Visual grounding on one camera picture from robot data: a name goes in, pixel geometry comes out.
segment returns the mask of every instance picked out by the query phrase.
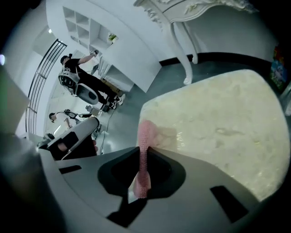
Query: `carved table leg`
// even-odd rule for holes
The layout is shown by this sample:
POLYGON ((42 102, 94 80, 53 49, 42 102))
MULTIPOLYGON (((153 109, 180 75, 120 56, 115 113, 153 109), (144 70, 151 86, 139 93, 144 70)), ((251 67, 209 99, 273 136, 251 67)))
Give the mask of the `carved table leg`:
POLYGON ((177 27, 178 27, 180 33, 185 38, 186 43, 188 43, 191 47, 191 51, 193 54, 192 62, 194 64, 197 64, 198 63, 197 50, 195 48, 195 44, 194 44, 194 41, 192 40, 192 36, 190 35, 190 32, 187 30, 184 22, 176 22, 176 24, 177 24, 177 27))
POLYGON ((166 37, 166 40, 170 46, 170 48, 174 51, 175 55, 183 65, 185 72, 186 72, 186 79, 184 80, 185 85, 189 85, 192 83, 192 67, 191 64, 184 53, 181 45, 179 44, 177 37, 174 32, 174 25, 169 23, 166 23, 163 25, 163 33, 166 37))

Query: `gray floor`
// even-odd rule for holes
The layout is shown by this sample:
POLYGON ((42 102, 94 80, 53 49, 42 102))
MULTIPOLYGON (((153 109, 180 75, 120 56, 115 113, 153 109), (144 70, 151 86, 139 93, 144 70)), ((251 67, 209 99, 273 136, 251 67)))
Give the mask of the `gray floor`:
MULTIPOLYGON (((241 69, 251 69, 250 66, 229 63, 229 62, 203 62, 197 65, 192 64, 194 82, 206 78, 241 69)), ((114 112, 105 113, 103 117, 109 118, 108 131, 105 134, 103 153, 110 153, 128 147, 135 146, 140 110, 147 101, 183 87, 185 71, 181 64, 164 66, 158 73, 147 93, 144 93, 136 85, 126 94, 125 102, 117 107, 114 112)), ((101 148, 103 135, 97 138, 97 146, 101 148)))

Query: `man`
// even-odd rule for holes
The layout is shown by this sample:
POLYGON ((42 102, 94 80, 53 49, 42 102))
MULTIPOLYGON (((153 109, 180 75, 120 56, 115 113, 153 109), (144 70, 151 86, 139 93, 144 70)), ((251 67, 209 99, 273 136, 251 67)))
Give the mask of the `man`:
POLYGON ((49 114, 49 118, 50 118, 51 122, 53 122, 53 123, 55 121, 58 121, 58 123, 60 125, 65 123, 65 125, 67 126, 68 129, 76 126, 78 123, 81 122, 78 119, 71 119, 68 115, 66 115, 63 112, 57 112, 57 113, 52 112, 49 114))
POLYGON ((78 76, 80 78, 79 83, 83 83, 92 88, 98 95, 98 100, 100 103, 109 105, 112 109, 116 109, 116 104, 123 104, 125 94, 123 94, 121 97, 116 96, 116 93, 113 92, 106 84, 101 82, 98 78, 88 74, 79 67, 80 64, 84 64, 90 61, 92 57, 97 55, 97 53, 98 51, 94 51, 91 55, 85 56, 80 59, 71 59, 68 56, 63 56, 60 62, 63 65, 64 71, 76 73, 77 70, 78 76), (99 93, 100 91, 108 95, 109 101, 104 99, 104 97, 99 93))

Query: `marble surface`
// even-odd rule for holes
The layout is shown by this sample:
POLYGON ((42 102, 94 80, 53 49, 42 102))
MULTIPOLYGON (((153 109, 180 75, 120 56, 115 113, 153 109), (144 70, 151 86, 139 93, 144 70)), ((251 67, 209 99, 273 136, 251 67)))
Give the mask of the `marble surface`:
POLYGON ((156 147, 214 164, 258 200, 273 194, 289 164, 281 106, 254 71, 229 72, 145 103, 140 121, 158 126, 156 147))

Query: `metal railing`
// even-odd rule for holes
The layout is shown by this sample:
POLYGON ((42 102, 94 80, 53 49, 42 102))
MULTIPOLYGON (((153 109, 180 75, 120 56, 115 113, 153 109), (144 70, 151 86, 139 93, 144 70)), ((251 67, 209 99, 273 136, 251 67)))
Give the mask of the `metal railing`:
POLYGON ((63 42, 58 39, 51 45, 43 59, 41 60, 35 75, 31 82, 28 93, 30 103, 25 112, 25 130, 26 132, 36 133, 36 117, 38 105, 40 102, 41 92, 44 88, 45 81, 51 71, 51 68, 59 58, 61 53, 67 47, 63 42))

